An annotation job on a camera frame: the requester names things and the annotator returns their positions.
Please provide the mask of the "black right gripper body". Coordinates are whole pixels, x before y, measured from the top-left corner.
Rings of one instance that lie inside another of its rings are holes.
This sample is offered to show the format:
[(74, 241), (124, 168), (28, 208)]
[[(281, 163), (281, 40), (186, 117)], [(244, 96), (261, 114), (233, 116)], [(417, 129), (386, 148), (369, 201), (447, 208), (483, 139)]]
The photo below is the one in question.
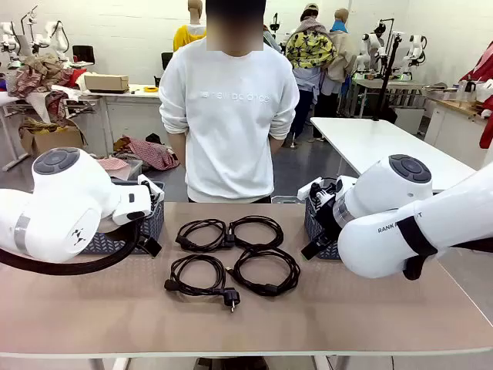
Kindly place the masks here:
[(334, 218), (335, 195), (328, 192), (317, 192), (315, 196), (315, 220), (322, 227), (317, 235), (316, 245), (327, 247), (337, 242), (341, 227)]

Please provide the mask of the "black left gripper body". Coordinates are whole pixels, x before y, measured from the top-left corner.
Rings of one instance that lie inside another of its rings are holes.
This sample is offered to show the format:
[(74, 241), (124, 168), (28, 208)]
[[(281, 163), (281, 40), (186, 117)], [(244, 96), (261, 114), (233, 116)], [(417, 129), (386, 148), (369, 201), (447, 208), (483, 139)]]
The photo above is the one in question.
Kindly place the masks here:
[(139, 225), (138, 237), (136, 240), (136, 247), (148, 247), (151, 237), (146, 232), (145, 222), (142, 221)]

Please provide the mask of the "person's right forearm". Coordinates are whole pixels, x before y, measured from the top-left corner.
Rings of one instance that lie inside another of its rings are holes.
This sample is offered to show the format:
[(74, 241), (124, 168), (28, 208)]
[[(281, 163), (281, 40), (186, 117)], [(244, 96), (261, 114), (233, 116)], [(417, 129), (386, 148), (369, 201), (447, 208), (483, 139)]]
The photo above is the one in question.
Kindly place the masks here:
[(159, 108), (164, 128), (168, 134), (170, 145), (183, 167), (186, 166), (186, 134), (189, 125), (185, 111), (172, 108), (164, 103)]

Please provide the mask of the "person's left forearm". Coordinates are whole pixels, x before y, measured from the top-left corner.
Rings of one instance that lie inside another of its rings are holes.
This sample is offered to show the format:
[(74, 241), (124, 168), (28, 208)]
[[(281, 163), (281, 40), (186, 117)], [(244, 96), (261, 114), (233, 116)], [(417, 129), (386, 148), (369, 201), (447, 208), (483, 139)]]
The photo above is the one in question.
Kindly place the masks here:
[(274, 116), (269, 130), (270, 153), (272, 155), (274, 155), (282, 147), (284, 140), (290, 132), (295, 115), (295, 109), (289, 108), (278, 112)]

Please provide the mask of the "grey perforated plastic basket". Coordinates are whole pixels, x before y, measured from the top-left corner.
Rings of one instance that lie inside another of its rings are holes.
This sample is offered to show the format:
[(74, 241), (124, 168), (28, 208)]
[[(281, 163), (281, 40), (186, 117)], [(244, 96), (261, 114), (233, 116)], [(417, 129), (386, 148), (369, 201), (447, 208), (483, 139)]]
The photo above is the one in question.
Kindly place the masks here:
[[(111, 178), (111, 180), (112, 183), (119, 186), (139, 185), (137, 180), (123, 181), (117, 180), (116, 178)], [(154, 183), (156, 183), (159, 187), (162, 187), (162, 189), (164, 190), (164, 182), (155, 181)], [(164, 223), (164, 201), (156, 203), (156, 205), (153, 206), (152, 214), (149, 215), (144, 220), (144, 222), (146, 232), (149, 234), (150, 237), (153, 237), (156, 241), (158, 241)], [(117, 240), (115, 238), (109, 237), (108, 234), (96, 233), (88, 246), (80, 254), (101, 256), (110, 255), (119, 251), (122, 247), (125, 246), (125, 243), (126, 242), (123, 239)], [(136, 247), (136, 249), (133, 250), (132, 254), (146, 254), (146, 252), (141, 248)]]
[[(305, 200), (305, 220), (304, 226), (307, 232), (310, 242), (316, 240), (317, 235), (322, 231), (322, 227), (315, 220), (315, 208), (309, 200)], [(316, 256), (321, 260), (340, 260), (340, 255), (338, 253), (337, 242), (329, 244), (327, 247), (322, 247), (320, 253)]]

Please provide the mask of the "pink checkered cloth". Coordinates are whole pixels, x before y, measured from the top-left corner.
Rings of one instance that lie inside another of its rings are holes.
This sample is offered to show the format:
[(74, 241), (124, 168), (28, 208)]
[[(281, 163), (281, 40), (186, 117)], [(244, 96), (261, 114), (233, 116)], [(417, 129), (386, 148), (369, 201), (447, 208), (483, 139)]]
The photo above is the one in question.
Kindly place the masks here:
[(112, 156), (109, 158), (97, 159), (96, 161), (105, 171), (123, 170), (129, 167), (129, 164), (126, 161)]

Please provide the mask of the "red checkered cloth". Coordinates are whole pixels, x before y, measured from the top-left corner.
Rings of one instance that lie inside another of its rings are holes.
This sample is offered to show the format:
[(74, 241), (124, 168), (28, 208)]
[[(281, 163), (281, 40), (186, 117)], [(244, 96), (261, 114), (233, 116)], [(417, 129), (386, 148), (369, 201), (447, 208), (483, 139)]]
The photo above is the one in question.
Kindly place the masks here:
[(128, 136), (114, 142), (113, 156), (122, 160), (141, 160), (145, 167), (160, 171), (179, 166), (176, 154), (168, 146)]

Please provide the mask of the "white side table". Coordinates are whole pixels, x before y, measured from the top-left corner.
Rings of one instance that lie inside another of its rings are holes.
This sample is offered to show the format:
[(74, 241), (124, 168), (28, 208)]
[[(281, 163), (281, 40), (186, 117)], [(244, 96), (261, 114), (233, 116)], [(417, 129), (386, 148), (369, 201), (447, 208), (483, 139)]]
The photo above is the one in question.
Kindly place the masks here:
[(391, 154), (407, 154), (431, 170), (433, 190), (446, 190), (475, 170), (388, 121), (379, 119), (321, 118), (312, 124), (340, 155), (337, 175), (350, 167), (362, 174), (379, 159)]

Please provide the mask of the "white background work table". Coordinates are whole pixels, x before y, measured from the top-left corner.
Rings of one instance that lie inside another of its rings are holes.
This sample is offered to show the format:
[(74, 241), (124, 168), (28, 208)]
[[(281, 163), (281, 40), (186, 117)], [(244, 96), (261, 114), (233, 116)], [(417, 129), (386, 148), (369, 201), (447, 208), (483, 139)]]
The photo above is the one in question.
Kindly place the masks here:
[(129, 91), (121, 94), (86, 90), (72, 92), (61, 100), (65, 117), (82, 131), (86, 150), (108, 156), (113, 153), (114, 142), (123, 136), (144, 140), (156, 134), (162, 143), (169, 142), (159, 114), (158, 94), (145, 88), (131, 84)]

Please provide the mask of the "open cardboard box with cloth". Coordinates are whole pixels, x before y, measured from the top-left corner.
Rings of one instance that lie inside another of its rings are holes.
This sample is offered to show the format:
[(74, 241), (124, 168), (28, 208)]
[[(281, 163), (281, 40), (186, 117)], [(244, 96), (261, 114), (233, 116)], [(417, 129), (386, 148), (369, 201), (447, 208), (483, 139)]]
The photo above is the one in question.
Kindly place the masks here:
[(70, 119), (58, 124), (39, 122), (27, 116), (18, 128), (18, 134), (23, 149), (32, 156), (58, 147), (83, 149), (87, 144), (82, 131)]

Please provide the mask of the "person in white sweatshirt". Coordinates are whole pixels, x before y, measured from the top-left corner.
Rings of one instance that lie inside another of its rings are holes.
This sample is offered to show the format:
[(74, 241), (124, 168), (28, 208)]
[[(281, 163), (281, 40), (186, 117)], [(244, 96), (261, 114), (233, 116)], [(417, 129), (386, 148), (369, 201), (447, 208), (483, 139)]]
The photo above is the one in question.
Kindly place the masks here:
[(192, 203), (267, 203), (274, 190), (269, 130), (296, 108), (291, 64), (263, 42), (267, 0), (206, 0), (206, 36), (173, 53), (161, 105), (181, 108)]

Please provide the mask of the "metal background table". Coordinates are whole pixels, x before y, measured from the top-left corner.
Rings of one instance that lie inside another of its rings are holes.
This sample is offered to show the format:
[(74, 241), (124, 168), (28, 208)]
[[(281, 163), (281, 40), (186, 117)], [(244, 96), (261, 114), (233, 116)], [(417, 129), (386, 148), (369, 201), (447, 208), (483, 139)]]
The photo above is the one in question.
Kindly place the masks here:
[[(383, 82), (382, 79), (354, 79), (347, 94), (347, 115), (372, 118)], [(391, 79), (387, 83), (380, 118), (420, 121), (425, 112), (424, 87), (423, 83)]]

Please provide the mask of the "flat cardboard box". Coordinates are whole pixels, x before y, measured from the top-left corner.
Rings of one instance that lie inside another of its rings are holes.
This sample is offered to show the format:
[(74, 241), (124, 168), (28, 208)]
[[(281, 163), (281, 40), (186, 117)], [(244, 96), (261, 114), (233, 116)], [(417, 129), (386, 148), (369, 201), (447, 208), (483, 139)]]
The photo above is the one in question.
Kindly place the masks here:
[(86, 73), (84, 80), (91, 93), (125, 93), (129, 90), (128, 76)]

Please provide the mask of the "wood topped white cabinet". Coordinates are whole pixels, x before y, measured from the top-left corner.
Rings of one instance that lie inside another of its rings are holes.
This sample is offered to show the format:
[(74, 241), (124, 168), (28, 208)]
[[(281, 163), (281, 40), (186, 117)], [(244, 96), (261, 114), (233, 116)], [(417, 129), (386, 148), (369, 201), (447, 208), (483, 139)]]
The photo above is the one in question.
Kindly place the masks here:
[(475, 170), (493, 162), (493, 143), (487, 149), (479, 146), (487, 120), (470, 102), (443, 100), (443, 96), (450, 96), (444, 90), (425, 90), (424, 94), (432, 108), (426, 143)]

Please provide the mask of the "black tripod pole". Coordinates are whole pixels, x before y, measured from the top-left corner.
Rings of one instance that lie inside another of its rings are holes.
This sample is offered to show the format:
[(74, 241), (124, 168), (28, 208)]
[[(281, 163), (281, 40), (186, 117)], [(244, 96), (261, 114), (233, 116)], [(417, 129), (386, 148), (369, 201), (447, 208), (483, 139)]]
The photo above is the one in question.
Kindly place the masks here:
[(375, 107), (374, 115), (372, 117), (373, 121), (378, 121), (380, 119), (380, 115), (384, 107), (384, 98), (385, 98), (385, 93), (387, 91), (387, 85), (392, 73), (392, 66), (394, 64), (397, 48), (401, 42), (401, 37), (399, 35), (394, 35), (393, 33), (394, 18), (381, 19), (381, 22), (391, 22), (391, 29), (389, 31), (389, 36), (387, 40), (387, 48), (391, 50), (391, 54), (390, 56), (387, 57), (386, 65), (383, 69), (384, 78), (382, 80), (382, 85), (380, 88), (380, 92), (378, 94), (377, 105)]

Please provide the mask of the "mannequin with beige jacket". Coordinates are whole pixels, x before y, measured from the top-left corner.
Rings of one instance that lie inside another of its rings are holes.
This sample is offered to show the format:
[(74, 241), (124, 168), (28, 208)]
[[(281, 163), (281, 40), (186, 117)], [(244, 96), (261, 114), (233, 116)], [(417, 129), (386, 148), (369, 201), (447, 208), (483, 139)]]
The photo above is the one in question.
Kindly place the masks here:
[(336, 49), (333, 62), (327, 67), (324, 80), (324, 92), (329, 98), (329, 117), (337, 115), (338, 96), (342, 92), (343, 84), (354, 71), (357, 57), (356, 46), (352, 43), (346, 23), (349, 11), (339, 8), (334, 12), (334, 23), (330, 29), (329, 36)]

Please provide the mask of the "person in yellow floral jacket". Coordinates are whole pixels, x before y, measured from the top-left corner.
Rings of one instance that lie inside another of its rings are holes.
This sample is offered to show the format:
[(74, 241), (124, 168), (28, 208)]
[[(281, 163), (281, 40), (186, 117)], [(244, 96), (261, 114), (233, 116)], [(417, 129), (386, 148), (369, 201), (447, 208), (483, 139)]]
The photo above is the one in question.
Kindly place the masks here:
[(305, 121), (320, 94), (322, 68), (328, 66), (337, 51), (325, 26), (317, 21), (318, 6), (307, 5), (300, 17), (300, 25), (287, 40), (286, 57), (293, 68), (300, 98), (295, 117), (285, 144), (294, 149), (303, 132)]

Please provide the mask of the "pile of patterned cloths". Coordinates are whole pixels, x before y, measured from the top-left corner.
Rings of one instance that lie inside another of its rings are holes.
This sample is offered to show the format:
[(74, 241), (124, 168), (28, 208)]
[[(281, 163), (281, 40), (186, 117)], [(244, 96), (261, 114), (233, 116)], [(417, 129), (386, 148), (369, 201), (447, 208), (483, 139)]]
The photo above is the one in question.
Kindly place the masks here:
[(24, 59), (20, 68), (8, 74), (7, 92), (18, 99), (30, 93), (46, 93), (53, 85), (72, 88), (87, 69), (64, 66), (55, 55), (34, 55)]

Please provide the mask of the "mannequin with yellow hoodie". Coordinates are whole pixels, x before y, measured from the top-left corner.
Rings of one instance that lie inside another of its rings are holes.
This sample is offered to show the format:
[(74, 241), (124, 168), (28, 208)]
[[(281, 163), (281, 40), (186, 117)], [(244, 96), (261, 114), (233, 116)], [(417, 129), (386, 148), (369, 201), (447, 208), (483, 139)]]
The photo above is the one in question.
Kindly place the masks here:
[(188, 0), (189, 23), (180, 26), (173, 38), (173, 51), (203, 39), (206, 36), (206, 25), (200, 19), (203, 12), (202, 0)]

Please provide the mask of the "red hanging garment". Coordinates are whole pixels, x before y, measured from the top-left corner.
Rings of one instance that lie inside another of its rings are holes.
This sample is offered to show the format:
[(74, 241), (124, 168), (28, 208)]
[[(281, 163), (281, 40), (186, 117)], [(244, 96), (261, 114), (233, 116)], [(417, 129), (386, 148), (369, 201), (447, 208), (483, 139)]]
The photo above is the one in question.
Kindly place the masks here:
[(493, 40), (481, 55), (475, 67), (461, 77), (460, 81), (487, 82), (489, 79), (493, 79)]

